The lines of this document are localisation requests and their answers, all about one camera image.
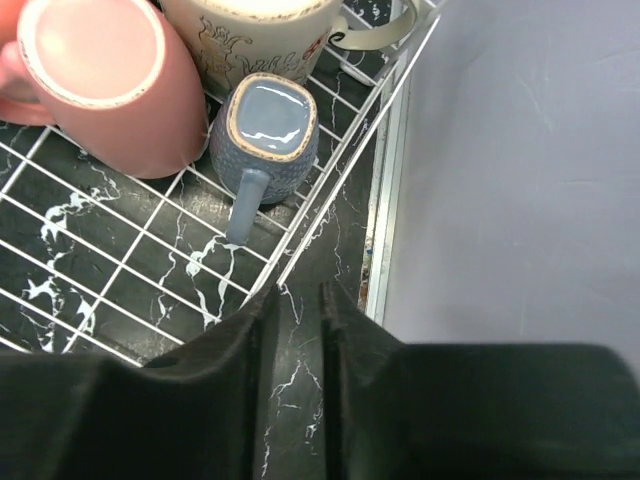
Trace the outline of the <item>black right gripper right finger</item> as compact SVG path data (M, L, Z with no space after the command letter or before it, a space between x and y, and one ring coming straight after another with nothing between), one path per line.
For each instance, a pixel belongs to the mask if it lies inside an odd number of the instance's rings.
M581 343L405 343L320 288L330 479L635 479L639 384Z

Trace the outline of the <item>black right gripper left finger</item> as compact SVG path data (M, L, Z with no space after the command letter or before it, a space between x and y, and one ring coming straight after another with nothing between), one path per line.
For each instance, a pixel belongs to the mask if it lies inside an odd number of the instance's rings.
M1 356L5 479L255 479L279 331L275 287L141 367Z

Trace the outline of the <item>small white cup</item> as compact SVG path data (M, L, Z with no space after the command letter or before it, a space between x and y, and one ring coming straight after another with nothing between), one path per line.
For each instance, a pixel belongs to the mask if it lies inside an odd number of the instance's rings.
M307 89L271 73L239 83L218 110L209 145L218 179L234 195L229 243L246 244L259 207L298 189L318 144L318 109Z

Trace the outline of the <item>pink mug white inside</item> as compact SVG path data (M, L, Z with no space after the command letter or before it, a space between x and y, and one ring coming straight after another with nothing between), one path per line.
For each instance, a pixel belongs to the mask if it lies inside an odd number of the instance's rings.
M183 170L208 139L193 60L148 1L2 2L1 118L55 124L142 179Z

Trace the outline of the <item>green-inside mushroom pattern mug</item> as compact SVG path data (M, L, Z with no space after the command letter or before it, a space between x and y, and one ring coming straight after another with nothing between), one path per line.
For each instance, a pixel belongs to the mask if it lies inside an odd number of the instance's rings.
M254 73L303 84L325 45L380 50L404 39L420 10L417 1L407 1L395 20L354 30L342 16L339 0L163 0L159 5L190 50L205 88L219 96Z

